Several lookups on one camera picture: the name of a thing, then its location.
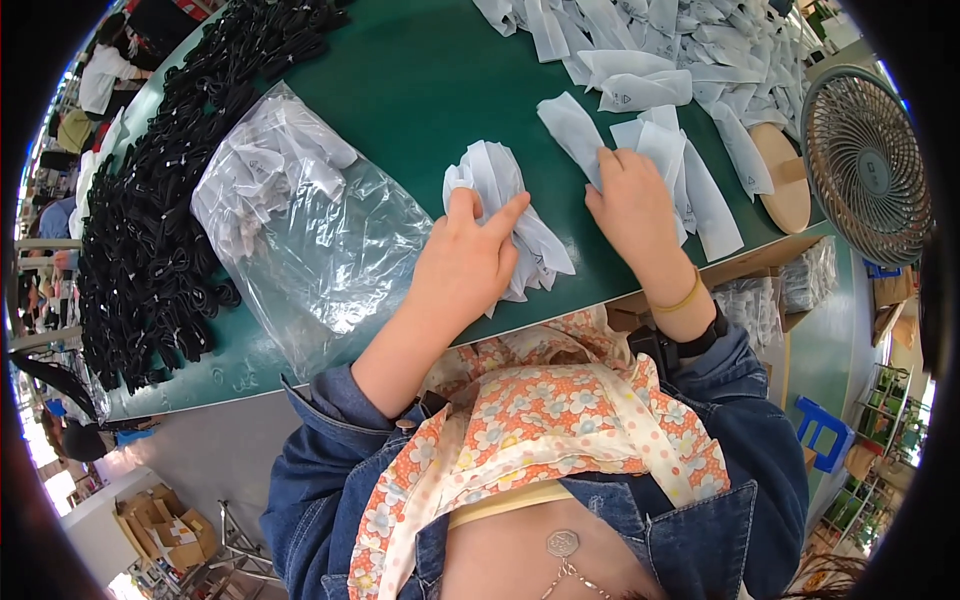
green table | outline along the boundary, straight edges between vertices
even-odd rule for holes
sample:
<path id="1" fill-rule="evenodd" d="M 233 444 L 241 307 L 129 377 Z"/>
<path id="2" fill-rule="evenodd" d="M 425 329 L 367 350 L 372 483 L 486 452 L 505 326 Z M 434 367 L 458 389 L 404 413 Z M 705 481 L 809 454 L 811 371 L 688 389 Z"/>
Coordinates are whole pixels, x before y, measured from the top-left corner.
<path id="1" fill-rule="evenodd" d="M 607 144 L 608 127 L 635 113 L 597 112 L 600 94 L 584 94 L 560 62 L 539 64 L 532 37 L 502 37 L 469 0 L 359 0 L 352 23 L 330 36 L 331 51 L 300 65 L 285 80 L 346 141 L 399 181 L 430 214 L 443 214 L 444 169 L 468 144 L 502 142 L 513 149 L 543 221 L 560 237 L 576 276 L 558 276 L 551 292 L 528 290 L 524 303 L 501 302 L 493 319 L 481 317 L 457 343 L 480 340 L 542 322 L 585 306 L 631 294 L 639 285 L 584 207 L 586 178 L 537 117 L 541 100 L 569 91 L 594 117 Z M 199 41 L 194 32 L 164 63 L 127 111 L 124 148 L 146 129 L 162 97 L 162 71 L 182 64 Z M 677 110 L 727 199 L 746 252 L 782 237 L 763 209 L 740 187 L 709 116 L 696 103 Z M 816 209 L 811 219 L 823 220 Z M 706 266 L 696 237 L 684 250 Z M 245 305 L 221 311 L 212 323 L 217 349 L 187 363 L 170 381 L 129 396 L 110 394 L 112 419 L 196 408 L 279 389 L 292 370 Z"/>

necklace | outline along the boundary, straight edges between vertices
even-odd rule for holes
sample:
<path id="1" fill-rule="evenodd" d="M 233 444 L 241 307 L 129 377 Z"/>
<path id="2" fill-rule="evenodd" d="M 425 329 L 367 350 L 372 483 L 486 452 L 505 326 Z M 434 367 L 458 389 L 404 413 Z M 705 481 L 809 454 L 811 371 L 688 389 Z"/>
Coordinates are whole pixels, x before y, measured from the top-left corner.
<path id="1" fill-rule="evenodd" d="M 579 579 L 580 583 L 599 593 L 604 597 L 604 600 L 610 600 L 610 595 L 608 593 L 600 589 L 600 587 L 593 582 L 587 581 L 586 578 L 582 577 L 580 573 L 577 572 L 576 567 L 567 561 L 566 557 L 576 552 L 578 547 L 580 547 L 580 541 L 577 539 L 577 534 L 573 533 L 569 529 L 560 529 L 555 531 L 550 534 L 549 538 L 546 539 L 546 551 L 562 560 L 563 563 L 560 565 L 560 571 L 557 573 L 557 579 L 550 584 L 550 588 L 543 593 L 543 596 L 540 597 L 540 600 L 544 600 L 547 596 L 552 594 L 554 588 L 557 586 L 560 580 L 568 575 Z"/>

clear plastic bag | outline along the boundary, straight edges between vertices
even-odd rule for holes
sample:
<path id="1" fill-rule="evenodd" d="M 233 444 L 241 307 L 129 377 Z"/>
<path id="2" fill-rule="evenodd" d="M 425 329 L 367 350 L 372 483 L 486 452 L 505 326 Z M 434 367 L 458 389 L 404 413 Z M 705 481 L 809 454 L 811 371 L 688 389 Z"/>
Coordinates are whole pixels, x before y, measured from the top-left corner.
<path id="1" fill-rule="evenodd" d="M 778 277 L 734 279 L 716 286 L 710 294 L 727 321 L 747 330 L 755 352 L 783 344 Z"/>
<path id="2" fill-rule="evenodd" d="M 812 310 L 837 287 L 834 237 L 828 235 L 780 270 L 787 314 Z"/>
<path id="3" fill-rule="evenodd" d="M 303 382 L 393 315 L 433 225 L 284 82 L 220 144 L 191 210 Z"/>

chain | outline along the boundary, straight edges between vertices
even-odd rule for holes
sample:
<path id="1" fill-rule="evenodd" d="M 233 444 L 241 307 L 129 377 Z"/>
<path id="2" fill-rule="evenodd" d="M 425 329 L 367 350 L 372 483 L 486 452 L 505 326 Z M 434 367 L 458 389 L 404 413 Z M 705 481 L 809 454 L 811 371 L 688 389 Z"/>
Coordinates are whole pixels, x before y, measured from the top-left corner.
<path id="1" fill-rule="evenodd" d="M 573 566 L 572 564 L 570 564 L 570 563 L 567 561 L 566 557 L 563 557 L 562 560 L 564 561 L 564 563 L 560 565 L 560 570 L 559 570 L 558 573 L 557 573 L 557 579 L 555 579 L 555 580 L 553 581 L 553 583 L 550 584 L 550 588 L 548 588 L 547 591 L 543 593 L 543 596 L 540 597 L 540 600 L 545 600 L 545 598 L 546 598 L 547 596 L 549 596 L 550 594 L 552 594 L 552 593 L 553 593 L 553 590 L 557 587 L 557 584 L 558 584 L 564 577 L 567 577 L 567 576 L 569 576 L 569 577 L 576 577 L 577 579 L 580 580 L 580 583 L 582 583 L 583 585 L 587 586 L 588 588 L 596 591 L 596 592 L 599 593 L 601 596 L 603 596 L 603 597 L 604 597 L 604 600 L 610 600 L 610 595 L 609 595 L 608 593 L 606 593 L 604 590 L 600 589 L 600 587 L 597 586 L 596 584 L 594 584 L 593 582 L 587 581 L 586 578 L 582 577 L 582 576 L 580 575 L 580 573 L 577 572 L 577 567 L 575 567 L 575 566 Z"/>

denim jacket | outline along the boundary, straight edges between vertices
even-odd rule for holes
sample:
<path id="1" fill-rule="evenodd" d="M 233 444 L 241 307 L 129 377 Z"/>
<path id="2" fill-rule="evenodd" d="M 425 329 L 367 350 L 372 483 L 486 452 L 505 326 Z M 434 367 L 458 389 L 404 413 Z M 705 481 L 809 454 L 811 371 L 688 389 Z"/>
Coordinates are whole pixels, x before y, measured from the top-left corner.
<path id="1" fill-rule="evenodd" d="M 796 432 L 767 401 L 766 370 L 740 327 L 731 324 L 671 379 L 663 391 L 693 408 L 723 448 L 727 492 L 674 509 L 653 477 L 587 472 L 560 482 L 620 534 L 672 600 L 733 600 L 741 581 L 757 600 L 775 597 L 804 541 L 807 483 Z M 309 399 L 284 387 L 303 425 L 276 459 L 260 525 L 293 600 L 341 600 L 373 487 L 416 428 L 384 418 L 349 367 L 317 375 Z M 402 418 L 419 425 L 436 404 L 418 400 Z M 447 523 L 441 516 L 417 534 L 417 566 L 401 600 L 438 597 Z"/>

